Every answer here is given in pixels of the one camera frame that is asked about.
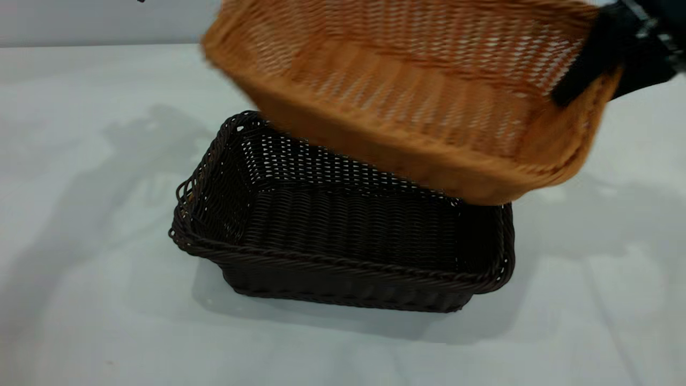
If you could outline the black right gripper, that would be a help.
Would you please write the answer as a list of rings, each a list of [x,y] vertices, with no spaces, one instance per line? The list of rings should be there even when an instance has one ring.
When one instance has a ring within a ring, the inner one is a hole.
[[[566,107],[624,63],[613,100],[684,73],[684,1],[618,1],[600,8],[580,54],[551,91]]]

